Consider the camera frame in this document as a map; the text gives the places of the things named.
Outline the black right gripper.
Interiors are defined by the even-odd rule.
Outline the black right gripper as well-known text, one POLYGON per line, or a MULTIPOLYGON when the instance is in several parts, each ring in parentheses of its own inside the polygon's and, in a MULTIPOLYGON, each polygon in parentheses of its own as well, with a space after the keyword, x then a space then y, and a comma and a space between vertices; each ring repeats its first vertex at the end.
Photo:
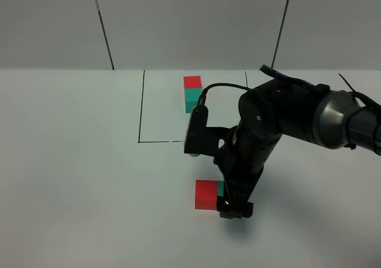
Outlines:
POLYGON ((223 174, 224 183, 223 194, 217 196, 219 216, 225 219, 250 218, 254 204, 249 198, 282 134, 244 124, 230 129, 206 127, 206 132, 224 140, 223 147, 214 156, 214 164, 223 174), (230 208, 237 208, 238 213, 230 212, 230 208))

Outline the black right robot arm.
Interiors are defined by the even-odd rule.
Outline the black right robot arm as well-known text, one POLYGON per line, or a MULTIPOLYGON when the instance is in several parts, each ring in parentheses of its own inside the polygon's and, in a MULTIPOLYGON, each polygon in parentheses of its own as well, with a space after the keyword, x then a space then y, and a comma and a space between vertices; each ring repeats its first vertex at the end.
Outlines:
POLYGON ((334 91, 262 66, 271 77, 239 99, 231 128, 214 163, 223 174, 216 208, 227 219, 249 218, 249 198, 264 164, 284 135, 328 149, 362 147, 380 153, 380 105, 355 91, 334 91))

